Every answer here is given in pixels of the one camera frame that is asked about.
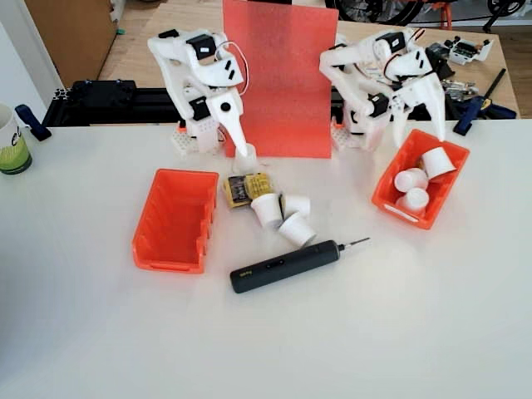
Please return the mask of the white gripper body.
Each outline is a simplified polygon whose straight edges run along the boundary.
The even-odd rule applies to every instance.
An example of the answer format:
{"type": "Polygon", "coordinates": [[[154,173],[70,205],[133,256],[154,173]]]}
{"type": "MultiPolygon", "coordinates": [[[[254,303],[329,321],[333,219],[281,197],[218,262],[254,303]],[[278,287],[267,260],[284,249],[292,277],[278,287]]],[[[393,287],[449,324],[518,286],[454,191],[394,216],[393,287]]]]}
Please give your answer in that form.
{"type": "Polygon", "coordinates": [[[443,117],[443,89],[437,74],[428,74],[407,81],[394,91],[390,108],[394,116],[406,113],[406,108],[424,105],[430,117],[443,117]]]}
{"type": "Polygon", "coordinates": [[[243,102],[236,89],[214,93],[206,100],[209,112],[219,123],[233,126],[244,113],[243,102]]]}

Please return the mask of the white fixed gripper finger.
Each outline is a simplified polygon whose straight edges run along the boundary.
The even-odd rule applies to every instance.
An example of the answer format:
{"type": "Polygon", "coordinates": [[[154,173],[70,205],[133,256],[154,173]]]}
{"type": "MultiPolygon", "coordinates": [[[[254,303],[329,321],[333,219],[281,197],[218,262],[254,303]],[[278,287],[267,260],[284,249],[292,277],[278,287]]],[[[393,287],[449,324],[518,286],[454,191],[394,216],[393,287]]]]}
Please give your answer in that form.
{"type": "Polygon", "coordinates": [[[446,139],[445,98],[432,97],[426,101],[425,106],[431,117],[435,135],[440,142],[443,142],[446,139]]]}
{"type": "Polygon", "coordinates": [[[225,129],[229,133],[231,140],[237,150],[237,153],[244,158],[248,158],[251,155],[248,148],[248,142],[246,141],[244,131],[239,121],[229,121],[224,125],[225,129]]]}

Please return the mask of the white moving gripper finger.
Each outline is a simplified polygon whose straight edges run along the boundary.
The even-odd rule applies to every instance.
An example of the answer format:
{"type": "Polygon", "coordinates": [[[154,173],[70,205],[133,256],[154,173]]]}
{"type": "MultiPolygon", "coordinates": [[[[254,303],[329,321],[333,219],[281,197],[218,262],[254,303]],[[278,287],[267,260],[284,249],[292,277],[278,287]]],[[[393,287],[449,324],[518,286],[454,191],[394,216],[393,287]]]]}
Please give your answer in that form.
{"type": "Polygon", "coordinates": [[[392,109],[392,137],[397,148],[400,148],[404,141],[406,122],[408,120],[409,114],[409,107],[398,107],[392,109]]]}

